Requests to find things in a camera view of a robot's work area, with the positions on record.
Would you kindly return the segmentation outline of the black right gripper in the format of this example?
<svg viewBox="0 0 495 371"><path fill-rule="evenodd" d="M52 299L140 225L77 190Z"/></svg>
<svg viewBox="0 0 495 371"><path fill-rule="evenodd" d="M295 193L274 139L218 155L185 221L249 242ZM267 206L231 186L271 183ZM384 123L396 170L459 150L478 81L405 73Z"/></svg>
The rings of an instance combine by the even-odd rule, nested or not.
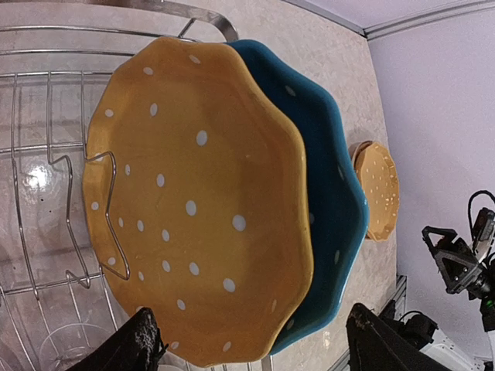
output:
<svg viewBox="0 0 495 371"><path fill-rule="evenodd" d="M434 244L430 235L440 237ZM463 253L457 251L454 229L426 226L422 229L422 239L439 268L448 294L468 291L469 300L494 296L494 238L475 241L466 245Z"/></svg>

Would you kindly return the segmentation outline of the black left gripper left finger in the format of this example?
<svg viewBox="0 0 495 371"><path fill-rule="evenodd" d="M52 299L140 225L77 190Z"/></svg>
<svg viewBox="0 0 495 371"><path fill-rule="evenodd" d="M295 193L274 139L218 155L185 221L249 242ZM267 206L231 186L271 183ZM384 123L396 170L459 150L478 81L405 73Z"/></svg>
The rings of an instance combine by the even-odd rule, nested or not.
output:
<svg viewBox="0 0 495 371"><path fill-rule="evenodd" d="M139 309L119 330L69 370L157 370L169 344L161 338L154 313Z"/></svg>

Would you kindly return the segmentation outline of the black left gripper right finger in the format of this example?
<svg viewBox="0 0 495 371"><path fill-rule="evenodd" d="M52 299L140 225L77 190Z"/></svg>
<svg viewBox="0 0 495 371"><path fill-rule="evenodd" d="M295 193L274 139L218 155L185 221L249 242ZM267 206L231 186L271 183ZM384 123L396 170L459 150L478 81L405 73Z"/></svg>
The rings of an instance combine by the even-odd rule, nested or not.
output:
<svg viewBox="0 0 495 371"><path fill-rule="evenodd" d="M352 371L448 370L419 352L361 303L352 307L346 332Z"/></svg>

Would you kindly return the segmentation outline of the yellow polka-dot plate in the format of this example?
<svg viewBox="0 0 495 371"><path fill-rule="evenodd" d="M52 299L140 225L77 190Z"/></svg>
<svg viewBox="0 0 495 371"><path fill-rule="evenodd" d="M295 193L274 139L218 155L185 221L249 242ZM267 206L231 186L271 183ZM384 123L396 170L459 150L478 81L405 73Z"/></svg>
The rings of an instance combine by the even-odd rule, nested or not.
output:
<svg viewBox="0 0 495 371"><path fill-rule="evenodd" d="M90 241L129 315L198 367L269 354L313 276L296 126L223 43L159 38L112 74L88 128Z"/></svg>
<svg viewBox="0 0 495 371"><path fill-rule="evenodd" d="M400 206L395 163L388 149L373 141L360 152L353 167L370 213L367 239L385 241L396 227Z"/></svg>

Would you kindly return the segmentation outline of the blue polka-dot plate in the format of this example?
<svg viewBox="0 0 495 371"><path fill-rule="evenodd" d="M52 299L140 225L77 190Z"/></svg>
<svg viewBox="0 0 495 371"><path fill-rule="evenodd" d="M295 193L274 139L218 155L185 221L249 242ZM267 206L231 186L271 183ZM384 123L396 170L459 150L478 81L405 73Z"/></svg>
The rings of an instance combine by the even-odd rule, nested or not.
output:
<svg viewBox="0 0 495 371"><path fill-rule="evenodd" d="M298 128L306 149L314 273L308 294L272 346L276 354L336 317L367 232L369 209L332 95L258 41L242 39L229 45L265 95Z"/></svg>

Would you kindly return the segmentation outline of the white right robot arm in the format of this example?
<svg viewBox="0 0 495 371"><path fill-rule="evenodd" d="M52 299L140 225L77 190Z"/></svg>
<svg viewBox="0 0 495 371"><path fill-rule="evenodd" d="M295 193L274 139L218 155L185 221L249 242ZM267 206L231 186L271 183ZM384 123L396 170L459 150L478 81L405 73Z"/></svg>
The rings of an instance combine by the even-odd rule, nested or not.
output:
<svg viewBox="0 0 495 371"><path fill-rule="evenodd" d="M481 232L468 245L453 229L427 226L422 238L444 281L448 294L467 293L468 299L480 304L484 333L494 351L494 242L493 232ZM395 314L396 301L381 318L394 334L404 340L420 356L426 356L448 370L493 370L494 355L475 356L460 345L438 321L419 310Z"/></svg>

